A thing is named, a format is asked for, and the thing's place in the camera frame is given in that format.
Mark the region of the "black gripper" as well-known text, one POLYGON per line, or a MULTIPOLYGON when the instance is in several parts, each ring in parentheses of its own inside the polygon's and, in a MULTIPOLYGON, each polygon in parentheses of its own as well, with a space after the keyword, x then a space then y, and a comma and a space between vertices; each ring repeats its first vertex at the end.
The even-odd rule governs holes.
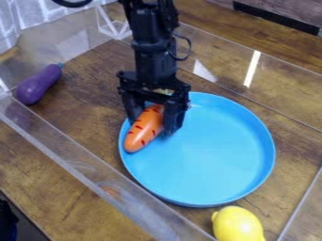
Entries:
POLYGON ((134 42, 135 69, 119 71, 119 94, 130 123, 138 119, 145 102, 165 104, 163 129, 171 136, 183 127, 191 87, 178 79, 177 42, 134 42))

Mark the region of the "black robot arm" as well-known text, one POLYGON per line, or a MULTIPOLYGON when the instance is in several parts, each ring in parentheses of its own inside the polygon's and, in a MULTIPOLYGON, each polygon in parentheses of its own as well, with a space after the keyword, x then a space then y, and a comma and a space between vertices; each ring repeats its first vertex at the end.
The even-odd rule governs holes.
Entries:
POLYGON ((178 61, 187 56, 177 56, 177 40, 191 40, 175 32, 179 26, 179 13, 173 0, 118 0, 122 3, 130 28, 131 47, 135 51, 137 70, 119 71, 118 92, 128 121, 135 122, 147 102, 165 107, 162 126, 171 136, 183 126, 189 108, 191 87, 177 77, 178 61))

